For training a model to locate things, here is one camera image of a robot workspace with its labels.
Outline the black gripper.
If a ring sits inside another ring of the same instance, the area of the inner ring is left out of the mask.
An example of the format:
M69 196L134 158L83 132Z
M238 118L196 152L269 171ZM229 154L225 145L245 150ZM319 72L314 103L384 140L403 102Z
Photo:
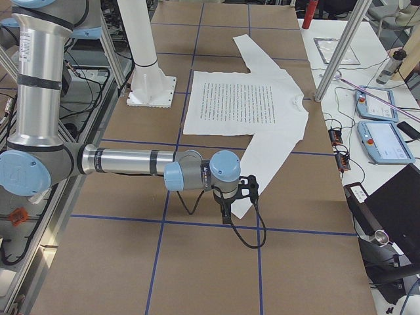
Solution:
M215 201L220 205L220 212L223 224L232 223L232 204L237 200L237 196L224 198L224 194L213 193Z

